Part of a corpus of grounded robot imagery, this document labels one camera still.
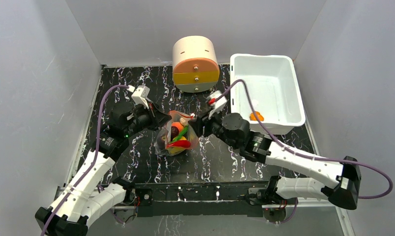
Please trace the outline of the orange peach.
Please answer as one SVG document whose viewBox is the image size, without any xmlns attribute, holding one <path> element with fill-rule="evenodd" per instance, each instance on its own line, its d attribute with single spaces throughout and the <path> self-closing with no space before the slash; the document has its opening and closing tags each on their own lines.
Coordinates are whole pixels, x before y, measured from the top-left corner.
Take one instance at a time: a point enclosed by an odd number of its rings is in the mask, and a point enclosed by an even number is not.
<svg viewBox="0 0 395 236">
<path fill-rule="evenodd" d="M 179 121 L 177 121 L 171 123 L 171 128 L 175 128 L 180 133 L 181 131 L 183 131 L 184 126 Z"/>
</svg>

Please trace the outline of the green chili pepper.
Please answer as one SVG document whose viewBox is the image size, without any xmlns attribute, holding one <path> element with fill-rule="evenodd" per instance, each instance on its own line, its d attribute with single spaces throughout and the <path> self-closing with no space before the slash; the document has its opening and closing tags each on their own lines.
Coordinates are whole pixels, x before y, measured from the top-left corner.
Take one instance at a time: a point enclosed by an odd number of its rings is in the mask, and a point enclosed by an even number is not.
<svg viewBox="0 0 395 236">
<path fill-rule="evenodd" d="M 179 132 L 179 134 L 172 139 L 172 142 L 177 142 L 179 141 L 182 137 L 184 137 L 188 133 L 189 127 L 185 126 L 182 131 Z"/>
</svg>

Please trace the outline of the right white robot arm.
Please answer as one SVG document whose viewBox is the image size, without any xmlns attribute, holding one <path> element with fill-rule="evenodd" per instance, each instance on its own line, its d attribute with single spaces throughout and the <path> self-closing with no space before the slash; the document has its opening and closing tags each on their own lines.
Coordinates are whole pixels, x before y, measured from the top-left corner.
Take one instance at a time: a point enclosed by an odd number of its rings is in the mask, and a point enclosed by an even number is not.
<svg viewBox="0 0 395 236">
<path fill-rule="evenodd" d="M 249 122 L 238 113 L 225 117 L 205 114 L 189 121 L 189 126 L 198 136 L 214 135 L 246 160 L 303 174 L 303 178 L 273 176 L 266 189 L 249 194 L 249 200 L 278 204 L 287 199 L 314 198 L 347 210 L 357 208 L 361 172 L 355 158 L 347 156 L 340 163 L 300 157 L 301 150 L 286 150 L 265 134 L 251 130 Z"/>
</svg>

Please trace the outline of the red chili pepper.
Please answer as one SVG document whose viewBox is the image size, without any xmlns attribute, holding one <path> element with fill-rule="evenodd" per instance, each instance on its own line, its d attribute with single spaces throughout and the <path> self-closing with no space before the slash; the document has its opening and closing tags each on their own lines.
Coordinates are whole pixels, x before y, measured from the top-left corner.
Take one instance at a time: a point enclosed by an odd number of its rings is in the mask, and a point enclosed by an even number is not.
<svg viewBox="0 0 395 236">
<path fill-rule="evenodd" d="M 166 146 L 166 149 L 169 148 L 184 148 L 188 149 L 191 146 L 191 143 L 188 140 L 178 140 L 176 142 L 172 142 Z"/>
</svg>

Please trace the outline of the yellow lemon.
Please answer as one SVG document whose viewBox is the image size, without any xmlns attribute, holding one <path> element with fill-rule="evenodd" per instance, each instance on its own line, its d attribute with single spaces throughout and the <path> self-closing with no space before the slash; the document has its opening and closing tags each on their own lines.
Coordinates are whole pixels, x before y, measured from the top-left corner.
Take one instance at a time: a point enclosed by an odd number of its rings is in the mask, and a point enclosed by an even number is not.
<svg viewBox="0 0 395 236">
<path fill-rule="evenodd" d="M 180 154 L 181 152 L 183 152 L 185 150 L 186 149 L 180 148 L 180 147 L 176 147 L 176 148 L 172 147 L 172 148 L 166 149 L 166 151 L 168 152 L 168 154 L 170 156 L 178 155 L 178 154 Z"/>
</svg>

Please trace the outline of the small dark red fruit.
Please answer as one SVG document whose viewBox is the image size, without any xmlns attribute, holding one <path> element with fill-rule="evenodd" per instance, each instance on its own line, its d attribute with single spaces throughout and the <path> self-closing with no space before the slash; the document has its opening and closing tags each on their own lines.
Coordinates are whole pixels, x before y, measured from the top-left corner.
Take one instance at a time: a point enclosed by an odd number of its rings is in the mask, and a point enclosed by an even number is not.
<svg viewBox="0 0 395 236">
<path fill-rule="evenodd" d="M 179 129 L 175 126 L 172 126 L 170 129 L 170 138 L 174 139 L 175 137 L 177 137 L 179 135 Z"/>
</svg>

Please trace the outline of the clear zip bag orange zipper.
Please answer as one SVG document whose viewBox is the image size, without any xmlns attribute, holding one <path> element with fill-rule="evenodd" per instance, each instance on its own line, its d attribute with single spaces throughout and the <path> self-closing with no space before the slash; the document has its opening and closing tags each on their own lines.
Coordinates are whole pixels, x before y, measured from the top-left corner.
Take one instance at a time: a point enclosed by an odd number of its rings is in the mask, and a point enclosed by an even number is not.
<svg viewBox="0 0 395 236">
<path fill-rule="evenodd" d="M 195 120 L 194 113 L 186 114 L 172 110 L 170 120 L 160 129 L 154 143 L 155 152 L 160 156 L 175 156 L 186 150 L 194 149 L 199 141 L 189 121 Z"/>
</svg>

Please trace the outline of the garlic bulb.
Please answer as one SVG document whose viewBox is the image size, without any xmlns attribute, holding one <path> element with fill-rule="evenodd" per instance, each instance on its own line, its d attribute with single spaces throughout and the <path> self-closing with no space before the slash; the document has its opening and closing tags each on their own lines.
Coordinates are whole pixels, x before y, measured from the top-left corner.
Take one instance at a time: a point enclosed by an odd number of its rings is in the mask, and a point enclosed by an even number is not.
<svg viewBox="0 0 395 236">
<path fill-rule="evenodd" d="M 180 118 L 179 122 L 180 122 L 180 124 L 181 124 L 183 127 L 187 127 L 187 126 L 189 125 L 189 124 L 188 124 L 188 120 L 185 119 L 185 118 L 183 118 L 183 117 Z"/>
</svg>

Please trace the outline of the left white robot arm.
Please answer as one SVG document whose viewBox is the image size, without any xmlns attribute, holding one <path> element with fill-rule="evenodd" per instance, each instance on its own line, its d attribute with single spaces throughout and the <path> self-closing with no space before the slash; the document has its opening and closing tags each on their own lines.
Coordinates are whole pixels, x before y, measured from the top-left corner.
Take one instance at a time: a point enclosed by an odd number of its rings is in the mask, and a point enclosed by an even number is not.
<svg viewBox="0 0 395 236">
<path fill-rule="evenodd" d="M 121 113 L 109 123 L 98 117 L 97 136 L 83 166 L 49 207 L 40 207 L 35 219 L 43 236 L 85 236 L 89 227 L 119 203 L 135 202 L 135 184 L 118 177 L 95 197 L 103 175 L 129 147 L 129 138 L 149 129 L 157 130 L 171 117 L 147 102 Z"/>
</svg>

